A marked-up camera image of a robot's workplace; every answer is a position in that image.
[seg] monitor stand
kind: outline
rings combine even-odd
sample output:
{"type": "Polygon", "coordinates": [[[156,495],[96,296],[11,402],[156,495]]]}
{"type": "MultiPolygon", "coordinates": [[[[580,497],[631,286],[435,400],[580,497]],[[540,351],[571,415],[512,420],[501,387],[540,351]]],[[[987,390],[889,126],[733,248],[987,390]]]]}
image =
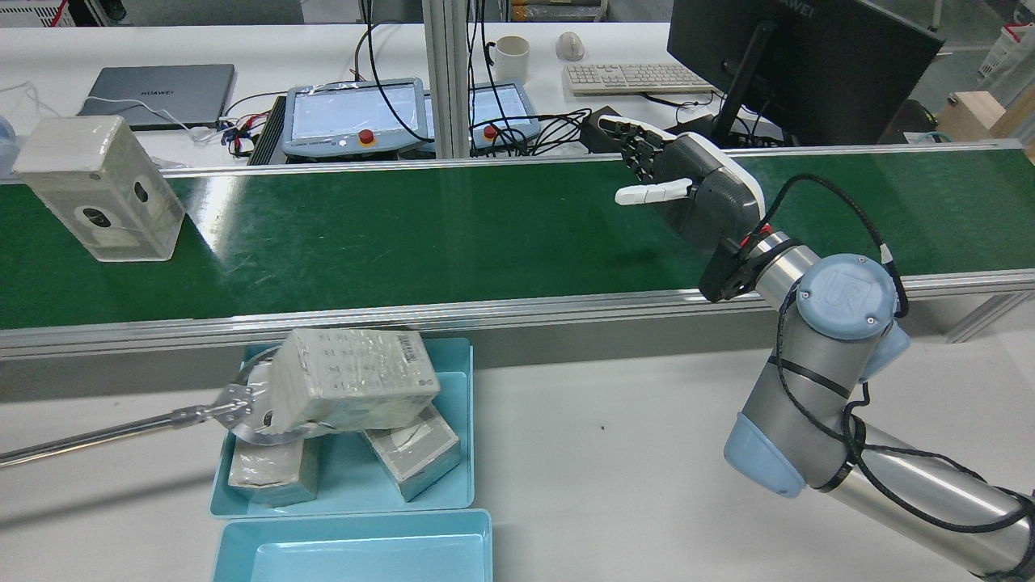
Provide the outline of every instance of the monitor stand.
{"type": "MultiPolygon", "coordinates": [[[[681,123],[675,127],[678,133],[693,132],[707,136],[712,143],[721,148],[745,147],[740,139],[733,132],[733,124],[740,115],[740,110],[744,105],[744,97],[747,95],[752,83],[755,83],[755,70],[765,54],[769,37],[776,30],[776,23],[763,21],[755,27],[751,39],[747,43],[744,58],[740,63],[722,63],[722,66],[733,72],[733,84],[727,92],[726,104],[719,110],[717,116],[705,115],[686,123],[681,123]]],[[[790,143],[791,138],[785,133],[785,141],[790,143]]]]}

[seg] stacked box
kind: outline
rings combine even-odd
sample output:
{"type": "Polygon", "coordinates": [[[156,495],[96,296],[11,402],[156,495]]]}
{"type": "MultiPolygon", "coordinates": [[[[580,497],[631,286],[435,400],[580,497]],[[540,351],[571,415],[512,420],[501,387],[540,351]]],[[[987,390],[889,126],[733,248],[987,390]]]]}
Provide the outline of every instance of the stacked box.
{"type": "Polygon", "coordinates": [[[409,425],[439,394],[416,331],[295,329],[270,366],[274,434],[409,425]]]}
{"type": "Polygon", "coordinates": [[[256,503],[272,507],[317,498],[320,439],[261,446],[237,439],[228,485],[256,503]]]}
{"type": "Polygon", "coordinates": [[[409,426],[363,434],[407,501],[461,462],[460,438],[433,404],[409,426]]]}

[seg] laptop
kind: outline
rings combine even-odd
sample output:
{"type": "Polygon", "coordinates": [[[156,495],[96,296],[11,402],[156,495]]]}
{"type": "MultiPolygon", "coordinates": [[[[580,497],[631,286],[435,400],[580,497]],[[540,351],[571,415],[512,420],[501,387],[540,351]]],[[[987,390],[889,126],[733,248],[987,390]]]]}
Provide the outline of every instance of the laptop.
{"type": "MultiPolygon", "coordinates": [[[[136,99],[166,110],[187,127],[215,127],[234,80],[232,64],[105,67],[91,97],[136,99]]],[[[136,103],[87,98],[79,115],[121,115],[132,129],[178,129],[176,122],[136,103]]]]}

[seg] box hole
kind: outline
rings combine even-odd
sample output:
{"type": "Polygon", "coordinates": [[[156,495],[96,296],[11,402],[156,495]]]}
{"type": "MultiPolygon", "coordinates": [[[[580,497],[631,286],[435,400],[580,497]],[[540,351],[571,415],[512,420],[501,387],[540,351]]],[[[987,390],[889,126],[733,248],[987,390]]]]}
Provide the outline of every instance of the box hole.
{"type": "Polygon", "coordinates": [[[144,190],[143,184],[141,184],[140,182],[135,183],[132,185],[132,192],[134,194],[137,195],[137,198],[140,199],[141,202],[147,202],[148,199],[147,191],[144,190]]]}
{"type": "Polygon", "coordinates": [[[83,208],[83,215],[86,216],[86,220],[100,228],[112,226],[112,222],[108,220],[108,216],[96,208],[83,208]]]}

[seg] plastic-wrapped box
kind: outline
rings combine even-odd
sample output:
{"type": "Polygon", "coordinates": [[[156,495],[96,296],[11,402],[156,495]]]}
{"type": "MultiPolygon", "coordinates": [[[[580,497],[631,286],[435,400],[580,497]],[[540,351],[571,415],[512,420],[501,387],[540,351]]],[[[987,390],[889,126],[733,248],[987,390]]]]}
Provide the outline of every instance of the plastic-wrapped box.
{"type": "Polygon", "coordinates": [[[270,366],[270,430],[309,434],[409,425],[439,394],[416,331],[295,329],[270,366]]]}
{"type": "Polygon", "coordinates": [[[14,173],[94,259],[173,256],[183,206],[123,118],[40,120],[14,173]]]}
{"type": "Polygon", "coordinates": [[[363,435],[407,501],[461,461],[460,438],[433,404],[409,426],[363,435]]]}
{"type": "Polygon", "coordinates": [[[227,485],[271,507],[317,498],[320,439],[261,446],[237,439],[227,485]]]}

